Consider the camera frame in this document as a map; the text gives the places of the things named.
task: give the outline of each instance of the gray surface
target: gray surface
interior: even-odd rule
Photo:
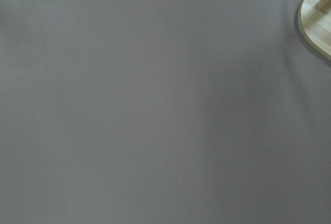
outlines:
[[[331,223],[300,1],[0,0],[0,223]]]

